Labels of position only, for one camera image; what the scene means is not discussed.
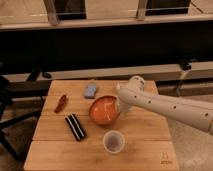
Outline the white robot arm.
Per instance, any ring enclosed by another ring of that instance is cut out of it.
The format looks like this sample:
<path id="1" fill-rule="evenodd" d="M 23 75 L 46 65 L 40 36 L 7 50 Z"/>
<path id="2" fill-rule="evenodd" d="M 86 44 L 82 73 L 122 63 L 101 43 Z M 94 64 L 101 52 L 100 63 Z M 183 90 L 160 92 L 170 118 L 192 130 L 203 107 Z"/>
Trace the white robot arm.
<path id="1" fill-rule="evenodd" d="M 144 108 L 213 135 L 213 103 L 153 94 L 146 92 L 145 86 L 140 76 L 118 84 L 118 111 L 125 112 L 132 106 Z"/>

